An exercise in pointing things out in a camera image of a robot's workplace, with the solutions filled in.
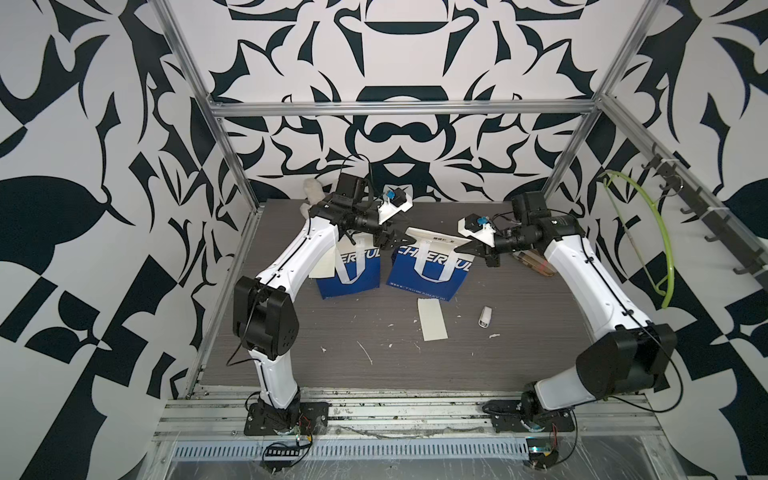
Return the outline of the blue white paper bag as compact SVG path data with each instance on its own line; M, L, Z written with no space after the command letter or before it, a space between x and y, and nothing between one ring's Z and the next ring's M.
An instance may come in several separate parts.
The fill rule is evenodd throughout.
M314 279L322 299L360 294L380 286L380 249L374 246L371 234L356 233L352 240L342 237L335 247L335 276Z
M474 262L473 255L456 251L469 240L413 227L408 228L406 234L415 242L401 246L393 255L387 284L422 296L451 301Z

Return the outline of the white paper receipt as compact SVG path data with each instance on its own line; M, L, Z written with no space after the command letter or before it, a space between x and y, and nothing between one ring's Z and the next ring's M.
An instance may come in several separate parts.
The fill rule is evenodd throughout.
M438 299L419 299L417 303L423 340L425 342L448 338L444 317Z
M312 279L333 278L336 274L336 247L332 246L319 259L309 274Z

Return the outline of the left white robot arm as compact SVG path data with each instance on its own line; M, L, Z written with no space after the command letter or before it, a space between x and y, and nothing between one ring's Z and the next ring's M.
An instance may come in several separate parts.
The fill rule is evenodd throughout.
M405 216L413 200L400 187L378 195L370 178L342 173L329 193L316 180L306 181L304 189L302 229L265 270L241 277L233 297L233 333L255 362L259 403L281 414L300 402L290 358L300 328L294 300L312 270L340 239L355 234L371 235L381 250L415 242L406 233Z

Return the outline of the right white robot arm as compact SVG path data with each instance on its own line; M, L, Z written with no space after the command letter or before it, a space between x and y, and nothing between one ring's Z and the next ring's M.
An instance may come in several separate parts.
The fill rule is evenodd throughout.
M540 193L513 198L515 225L470 214L458 222L467 243L457 252L497 267L502 255L535 250L570 288L591 330L592 344L573 367L531 384L521 399L529 419L626 393L654 388L675 365L674 330L654 323L634 304L593 251L577 219L553 210Z

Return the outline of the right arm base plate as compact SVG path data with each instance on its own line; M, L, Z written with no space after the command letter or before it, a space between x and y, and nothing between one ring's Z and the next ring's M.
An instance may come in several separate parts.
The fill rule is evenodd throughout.
M490 400L481 410L497 433L574 432L574 414L568 409L545 410L534 397Z

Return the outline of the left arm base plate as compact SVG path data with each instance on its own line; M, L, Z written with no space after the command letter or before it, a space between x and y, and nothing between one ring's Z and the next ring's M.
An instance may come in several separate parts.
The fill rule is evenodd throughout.
M286 409L277 409L263 400L248 407L245 436L323 433L328 426L330 404L294 400Z

